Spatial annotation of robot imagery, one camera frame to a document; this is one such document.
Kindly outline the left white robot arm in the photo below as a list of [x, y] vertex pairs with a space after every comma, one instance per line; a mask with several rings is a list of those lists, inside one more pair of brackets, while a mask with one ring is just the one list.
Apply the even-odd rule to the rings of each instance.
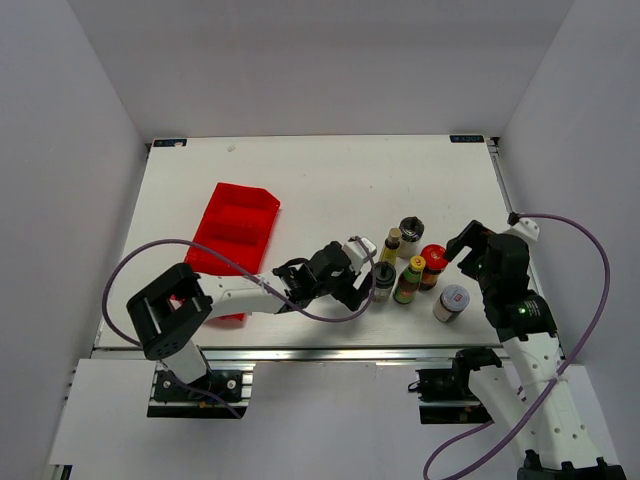
[[360, 277], [373, 263], [374, 243], [352, 237], [345, 243], [332, 241], [311, 258], [296, 258], [269, 273], [251, 274], [239, 265], [230, 266], [237, 276], [199, 274], [187, 263], [170, 267], [127, 302], [126, 309], [145, 357], [163, 363], [177, 378], [177, 387], [188, 398], [199, 399], [211, 387], [211, 374], [192, 337], [206, 321], [236, 314], [281, 315], [298, 312], [322, 322], [307, 310], [309, 304], [331, 297], [351, 314], [360, 314], [371, 298], [373, 279]]

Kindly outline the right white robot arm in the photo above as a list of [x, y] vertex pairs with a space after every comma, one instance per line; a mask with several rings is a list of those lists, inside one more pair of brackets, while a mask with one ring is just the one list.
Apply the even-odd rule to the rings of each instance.
[[524, 233], [495, 233], [471, 221], [447, 242], [445, 257], [466, 254], [458, 267], [478, 283], [486, 319], [522, 389], [511, 387], [502, 361], [489, 347], [456, 353], [452, 388], [463, 398], [476, 397], [503, 431], [487, 455], [512, 447], [521, 464], [517, 478], [622, 479], [622, 466], [604, 458], [580, 418], [564, 374], [572, 358], [562, 352], [548, 303], [529, 287], [526, 235], [536, 235], [537, 228], [518, 214], [509, 223], [522, 225]]

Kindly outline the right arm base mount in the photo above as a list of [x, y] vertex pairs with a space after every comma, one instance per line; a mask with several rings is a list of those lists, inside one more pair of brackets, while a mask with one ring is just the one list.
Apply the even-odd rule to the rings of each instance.
[[419, 399], [420, 423], [423, 425], [484, 424], [491, 417], [469, 388], [470, 373], [481, 367], [501, 367], [493, 349], [472, 347], [458, 351], [448, 368], [425, 368], [416, 371], [416, 380], [407, 386]]

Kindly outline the black lid pepper shaker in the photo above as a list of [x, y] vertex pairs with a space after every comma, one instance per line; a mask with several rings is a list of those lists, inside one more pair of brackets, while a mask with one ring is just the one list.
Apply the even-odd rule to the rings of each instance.
[[393, 291], [396, 282], [395, 266], [387, 261], [374, 265], [373, 301], [386, 302]]

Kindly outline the white grinder bottle black top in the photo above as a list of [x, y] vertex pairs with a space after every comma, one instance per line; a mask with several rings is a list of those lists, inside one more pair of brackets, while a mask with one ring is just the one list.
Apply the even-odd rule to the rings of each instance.
[[399, 230], [401, 236], [397, 256], [409, 260], [412, 256], [416, 255], [419, 250], [419, 244], [424, 234], [425, 226], [418, 217], [410, 216], [401, 220]]

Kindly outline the grey lid spice jar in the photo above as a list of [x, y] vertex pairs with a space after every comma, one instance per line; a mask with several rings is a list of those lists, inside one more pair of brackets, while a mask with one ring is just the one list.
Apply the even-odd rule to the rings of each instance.
[[469, 292], [460, 285], [448, 285], [433, 305], [434, 317], [442, 323], [456, 320], [470, 302]]

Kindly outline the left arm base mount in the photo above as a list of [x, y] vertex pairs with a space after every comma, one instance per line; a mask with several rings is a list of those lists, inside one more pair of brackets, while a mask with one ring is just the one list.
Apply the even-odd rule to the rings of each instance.
[[251, 398], [253, 365], [211, 363], [210, 372], [182, 383], [165, 365], [152, 376], [147, 416], [165, 419], [230, 419], [244, 417]]

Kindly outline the yellow cap green sauce bottle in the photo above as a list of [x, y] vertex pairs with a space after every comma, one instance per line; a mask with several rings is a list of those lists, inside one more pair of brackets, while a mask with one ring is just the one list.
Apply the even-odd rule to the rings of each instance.
[[412, 256], [408, 265], [398, 277], [393, 292], [393, 300], [398, 304], [410, 304], [419, 290], [426, 262], [420, 255]]

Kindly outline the small gold cap bottle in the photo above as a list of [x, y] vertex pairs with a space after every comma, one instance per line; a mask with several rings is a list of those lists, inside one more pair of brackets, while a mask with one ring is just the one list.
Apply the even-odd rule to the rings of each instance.
[[401, 230], [399, 228], [391, 228], [385, 239], [383, 249], [380, 253], [379, 262], [387, 262], [394, 265], [397, 260], [397, 252], [401, 243]]

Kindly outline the red lid dark sauce jar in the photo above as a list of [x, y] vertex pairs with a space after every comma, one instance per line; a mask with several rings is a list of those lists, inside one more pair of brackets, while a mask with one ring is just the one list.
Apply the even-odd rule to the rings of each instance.
[[425, 268], [419, 285], [420, 291], [428, 291], [436, 286], [440, 274], [446, 269], [448, 261], [444, 258], [446, 249], [438, 244], [425, 246], [421, 256], [425, 260]]

